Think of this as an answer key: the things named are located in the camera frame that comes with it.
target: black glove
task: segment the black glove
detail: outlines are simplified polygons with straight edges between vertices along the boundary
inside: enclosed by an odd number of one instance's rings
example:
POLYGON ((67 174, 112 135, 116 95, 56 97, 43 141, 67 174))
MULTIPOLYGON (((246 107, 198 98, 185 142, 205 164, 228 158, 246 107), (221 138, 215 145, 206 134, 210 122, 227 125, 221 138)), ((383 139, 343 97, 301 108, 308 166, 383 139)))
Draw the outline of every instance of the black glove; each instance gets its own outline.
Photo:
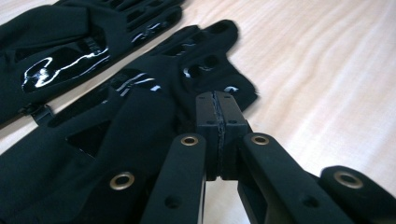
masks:
POLYGON ((6 151, 0 219, 137 221, 195 96, 230 91, 243 108, 256 99, 225 56, 236 38, 231 21, 186 27, 6 151))
POLYGON ((184 0, 64 0, 0 26, 0 124, 97 75, 175 25, 184 0))

